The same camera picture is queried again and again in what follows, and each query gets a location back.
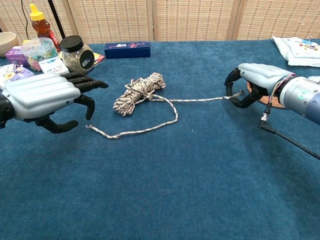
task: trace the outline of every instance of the gray robotic hand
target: gray robotic hand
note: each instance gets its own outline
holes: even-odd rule
[[[228,96],[233,95],[233,84],[241,78],[249,82],[252,92],[243,100],[230,99],[238,108],[247,108],[263,96],[277,97],[287,109],[320,125],[320,85],[317,82],[276,66],[241,63],[224,82]],[[270,113],[271,105],[268,104],[265,116]]]
[[[56,124],[50,115],[77,103],[87,106],[85,117],[90,120],[95,111],[95,101],[83,93],[107,87],[103,81],[74,72],[64,75],[43,73],[6,83],[0,95],[0,129],[6,126],[8,120],[16,119],[35,122],[53,134],[65,133],[79,123],[72,120]]]

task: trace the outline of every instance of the blue felt surface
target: blue felt surface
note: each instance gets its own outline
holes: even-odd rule
[[[103,54],[104,44],[92,49]],[[113,135],[174,119],[161,102],[130,117],[113,111],[131,78],[162,74],[156,93],[167,98],[220,97],[240,63],[320,75],[288,66],[273,40],[152,42],[150,58],[107,59],[88,74],[109,84],[87,93],[92,119],[76,104],[52,116],[78,120],[75,129],[10,120],[0,130],[0,239],[319,239],[320,161],[258,129],[262,103],[175,103],[177,123],[113,140],[85,128]],[[269,123],[319,153],[320,126],[275,108]]]

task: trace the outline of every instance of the rope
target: rope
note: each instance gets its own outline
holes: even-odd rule
[[[167,99],[163,96],[159,96],[154,94],[155,90],[162,89],[166,86],[163,76],[157,72],[154,72],[147,78],[139,78],[136,81],[131,79],[129,84],[126,84],[127,88],[123,95],[117,98],[113,104],[113,109],[121,114],[123,117],[127,115],[131,115],[134,112],[134,109],[137,104],[142,103],[145,100],[149,100],[151,102],[166,102],[168,103],[174,112],[175,118],[174,120],[164,122],[157,126],[146,128],[144,130],[136,130],[136,131],[124,131],[120,132],[116,135],[108,135],[107,133],[101,131],[97,127],[87,124],[85,127],[90,128],[97,133],[103,135],[108,139],[118,139],[124,135],[132,135],[132,134],[143,134],[146,132],[150,132],[152,130],[159,129],[161,127],[174,124],[178,121],[178,112],[173,102],[181,103],[181,102],[207,102],[207,101],[215,101],[215,100],[229,100],[236,96],[242,95],[243,91],[238,92],[232,96],[222,96],[222,97],[214,97],[214,98],[205,98],[205,99]]]

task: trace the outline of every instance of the black jar lid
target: black jar lid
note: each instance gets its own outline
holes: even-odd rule
[[[82,38],[78,35],[67,36],[60,42],[61,50],[66,53],[73,53],[84,46]]]

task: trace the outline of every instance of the yellow bottle cap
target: yellow bottle cap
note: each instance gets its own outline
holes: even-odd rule
[[[32,13],[30,13],[30,17],[32,21],[40,21],[42,19],[45,19],[44,13],[42,11],[38,11],[36,5],[31,3],[30,8],[32,11]]]

